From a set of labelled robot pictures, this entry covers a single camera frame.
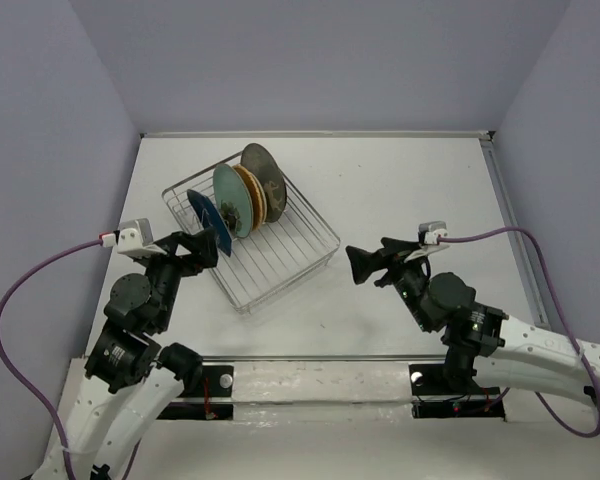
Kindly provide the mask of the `orange woven round plate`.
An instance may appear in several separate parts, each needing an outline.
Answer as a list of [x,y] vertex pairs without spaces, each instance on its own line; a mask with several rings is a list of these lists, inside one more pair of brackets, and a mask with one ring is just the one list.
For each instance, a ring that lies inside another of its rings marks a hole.
[[235,165],[233,169],[238,173],[247,191],[249,192],[253,210],[252,230],[259,229],[266,220],[267,202],[264,189],[256,176],[242,165]]

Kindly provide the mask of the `metal wire dish rack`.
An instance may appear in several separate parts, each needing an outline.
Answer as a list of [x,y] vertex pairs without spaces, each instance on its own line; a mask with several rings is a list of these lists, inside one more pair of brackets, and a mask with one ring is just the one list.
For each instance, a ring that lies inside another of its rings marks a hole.
[[327,265],[340,246],[335,231],[290,179],[279,221],[232,241],[209,273],[237,312],[251,313]]

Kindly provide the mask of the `grey reindeer plate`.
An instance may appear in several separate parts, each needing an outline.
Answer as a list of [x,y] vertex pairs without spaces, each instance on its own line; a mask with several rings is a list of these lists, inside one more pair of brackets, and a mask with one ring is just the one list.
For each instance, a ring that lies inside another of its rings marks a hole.
[[257,178],[264,190],[266,222],[277,222],[287,205],[287,188],[274,157],[263,145],[250,143],[242,150],[240,164]]

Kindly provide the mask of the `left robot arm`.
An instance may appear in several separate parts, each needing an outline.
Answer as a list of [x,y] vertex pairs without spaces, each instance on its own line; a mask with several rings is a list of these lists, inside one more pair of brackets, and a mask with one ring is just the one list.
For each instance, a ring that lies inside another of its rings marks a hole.
[[165,407],[201,383],[198,353],[179,343],[161,347],[154,337],[169,327],[182,279],[216,267],[214,228],[154,239],[147,220],[139,219],[97,243],[144,270],[111,287],[76,401],[36,479],[114,478]]

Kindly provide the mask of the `teal flower plate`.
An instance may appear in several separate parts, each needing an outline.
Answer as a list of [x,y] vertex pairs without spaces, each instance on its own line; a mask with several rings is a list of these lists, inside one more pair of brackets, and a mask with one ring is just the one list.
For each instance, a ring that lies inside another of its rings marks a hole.
[[253,229],[254,210],[250,192],[241,175],[231,166],[221,164],[213,171],[216,206],[229,223],[229,230],[239,239]]

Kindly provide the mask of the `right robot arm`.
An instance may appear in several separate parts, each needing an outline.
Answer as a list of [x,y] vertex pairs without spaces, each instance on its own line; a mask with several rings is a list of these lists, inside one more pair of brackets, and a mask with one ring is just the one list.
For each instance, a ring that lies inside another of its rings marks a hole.
[[353,281],[375,273],[375,286],[391,286],[421,331],[440,333],[447,348],[440,368],[442,384],[462,392],[477,379],[476,360],[484,358],[502,387],[563,396],[600,408],[600,343],[558,334],[482,304],[476,290],[451,272],[432,274],[430,255],[454,244],[443,229],[420,233],[417,241],[384,237],[369,252],[345,251]]

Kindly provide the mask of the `dark blue leaf plate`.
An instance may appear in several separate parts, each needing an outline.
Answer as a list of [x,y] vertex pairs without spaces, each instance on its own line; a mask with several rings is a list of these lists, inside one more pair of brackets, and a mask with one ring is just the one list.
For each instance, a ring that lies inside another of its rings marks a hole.
[[201,226],[204,229],[209,227],[215,229],[218,249],[230,257],[232,254],[231,234],[214,203],[208,196],[192,189],[187,191],[187,199]]

